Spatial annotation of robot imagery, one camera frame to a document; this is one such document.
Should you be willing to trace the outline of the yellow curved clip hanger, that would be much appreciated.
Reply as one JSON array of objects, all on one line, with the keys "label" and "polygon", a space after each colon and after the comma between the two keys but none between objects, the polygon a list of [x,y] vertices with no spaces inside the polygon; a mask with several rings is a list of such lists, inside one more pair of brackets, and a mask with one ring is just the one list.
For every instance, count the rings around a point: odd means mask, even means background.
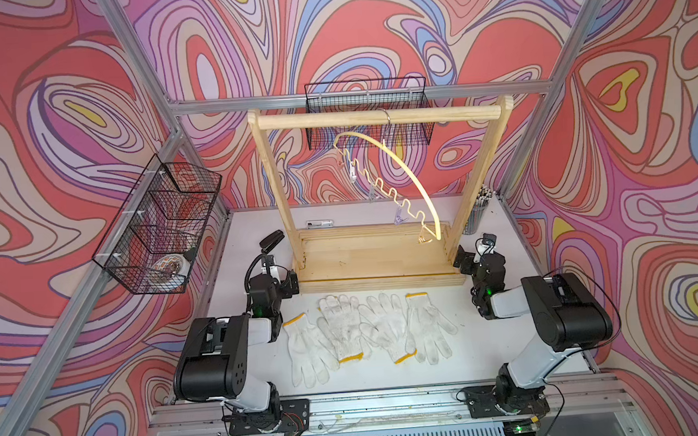
[{"label": "yellow curved clip hanger", "polygon": [[[444,225],[431,196],[424,185],[416,176],[412,168],[407,166],[403,158],[397,155],[383,140],[376,140],[363,132],[340,132],[333,139],[333,148],[341,155],[343,161],[348,164],[351,161],[358,162],[358,177],[361,177],[370,187],[376,186],[379,194],[393,201],[398,210],[406,213],[407,220],[417,221],[421,226],[418,234],[418,243],[440,242],[444,236]],[[356,144],[368,144],[381,152],[381,158],[387,165],[393,167],[394,175],[386,181],[384,174],[370,163],[363,163],[363,156],[356,151]],[[412,200],[404,196],[396,187],[396,182],[404,178],[405,183],[413,186],[421,199],[424,209],[418,209]]]}]

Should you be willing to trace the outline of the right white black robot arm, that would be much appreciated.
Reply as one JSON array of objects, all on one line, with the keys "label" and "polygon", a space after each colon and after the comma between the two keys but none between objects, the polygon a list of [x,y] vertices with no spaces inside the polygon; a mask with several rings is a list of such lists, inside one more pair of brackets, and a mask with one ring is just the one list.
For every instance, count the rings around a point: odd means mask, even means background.
[{"label": "right white black robot arm", "polygon": [[505,257],[488,245],[474,253],[458,249],[454,267],[472,278],[472,303],[485,320],[528,315],[535,326],[528,345],[498,372],[493,397],[502,410],[538,400],[546,377],[567,358],[613,336],[610,315],[572,272],[523,277],[507,288]]}]

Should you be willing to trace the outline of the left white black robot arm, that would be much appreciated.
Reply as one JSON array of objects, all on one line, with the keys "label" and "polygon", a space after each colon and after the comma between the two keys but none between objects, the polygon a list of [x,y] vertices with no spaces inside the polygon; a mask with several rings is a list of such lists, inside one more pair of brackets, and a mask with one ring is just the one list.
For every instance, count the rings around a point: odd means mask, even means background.
[{"label": "left white black robot arm", "polygon": [[300,292],[297,275],[283,280],[261,273],[247,282],[251,304],[241,315],[197,318],[191,323],[173,379],[181,401],[220,401],[235,412],[279,416],[275,384],[250,373],[248,350],[274,343],[283,324],[282,301]]}]

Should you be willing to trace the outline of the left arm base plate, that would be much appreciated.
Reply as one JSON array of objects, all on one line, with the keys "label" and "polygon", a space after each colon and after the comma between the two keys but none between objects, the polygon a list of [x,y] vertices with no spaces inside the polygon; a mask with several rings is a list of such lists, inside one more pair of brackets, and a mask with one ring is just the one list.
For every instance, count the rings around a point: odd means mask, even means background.
[{"label": "left arm base plate", "polygon": [[225,406],[223,422],[230,436],[300,434],[310,427],[310,400],[304,398],[271,402],[264,411],[245,413]]}]

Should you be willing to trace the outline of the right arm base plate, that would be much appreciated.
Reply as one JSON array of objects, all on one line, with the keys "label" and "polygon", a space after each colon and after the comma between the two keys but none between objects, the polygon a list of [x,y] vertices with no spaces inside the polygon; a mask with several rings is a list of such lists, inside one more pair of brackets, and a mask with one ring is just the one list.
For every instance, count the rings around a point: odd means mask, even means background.
[{"label": "right arm base plate", "polygon": [[520,389],[511,385],[465,387],[456,393],[456,399],[466,404],[471,418],[489,417],[543,417],[550,411],[543,387]]}]

